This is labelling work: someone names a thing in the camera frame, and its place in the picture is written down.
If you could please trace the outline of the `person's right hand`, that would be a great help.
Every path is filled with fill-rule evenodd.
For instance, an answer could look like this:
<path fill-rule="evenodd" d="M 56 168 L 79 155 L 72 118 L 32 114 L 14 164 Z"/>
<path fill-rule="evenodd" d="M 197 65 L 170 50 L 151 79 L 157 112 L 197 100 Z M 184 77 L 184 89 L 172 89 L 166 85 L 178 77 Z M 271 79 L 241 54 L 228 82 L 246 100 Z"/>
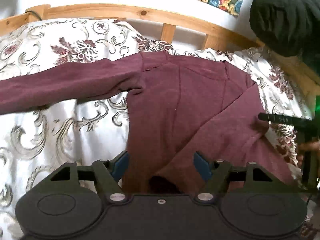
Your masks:
<path fill-rule="evenodd" d="M 301 168 L 304 160 L 304 155 L 306 152 L 316 152 L 317 157 L 319 158 L 319 141 L 310 141 L 304 142 L 297 146 L 296 153 L 297 153 L 297 161 L 298 167 Z"/>

